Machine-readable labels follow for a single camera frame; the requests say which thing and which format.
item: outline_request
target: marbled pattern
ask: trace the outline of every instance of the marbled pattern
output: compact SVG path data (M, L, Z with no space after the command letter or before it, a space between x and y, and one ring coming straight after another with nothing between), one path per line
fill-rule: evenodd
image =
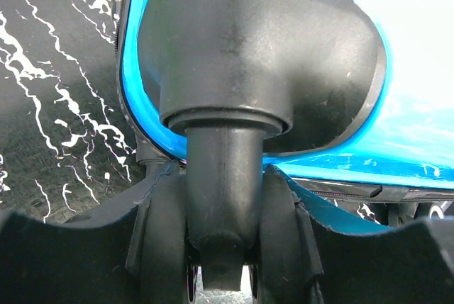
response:
M0 1L0 201L61 222L143 177L109 0Z

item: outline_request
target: glossy blue surface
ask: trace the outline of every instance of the glossy blue surface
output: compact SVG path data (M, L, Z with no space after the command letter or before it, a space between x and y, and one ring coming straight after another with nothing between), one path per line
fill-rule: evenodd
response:
M186 140L161 126L145 94L137 34L147 0L132 0L123 55L126 99L144 130L176 157ZM366 124L333 149L266 157L290 176L454 189L452 0L354 0L375 22L387 77Z

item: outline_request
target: black trim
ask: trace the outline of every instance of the black trim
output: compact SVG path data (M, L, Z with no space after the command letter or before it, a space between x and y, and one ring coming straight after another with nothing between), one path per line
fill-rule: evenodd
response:
M300 186L323 198L368 203L454 201L454 190L364 184L359 182L292 178Z

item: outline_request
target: black rubber wheel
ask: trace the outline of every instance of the black rubber wheel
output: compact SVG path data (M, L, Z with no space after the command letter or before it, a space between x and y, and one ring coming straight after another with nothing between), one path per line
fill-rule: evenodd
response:
M184 176L164 176L148 211L140 268L141 303L195 302L197 268L189 262Z
M268 168L263 177L258 263L249 268L253 302L301 303L304 277L295 204L287 182Z

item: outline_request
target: cylindrical stem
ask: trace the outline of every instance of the cylindrical stem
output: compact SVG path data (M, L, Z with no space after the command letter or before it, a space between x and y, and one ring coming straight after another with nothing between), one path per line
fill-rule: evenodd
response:
M257 236L264 136L231 123L187 129L189 239L210 280L205 288L240 285L245 249Z

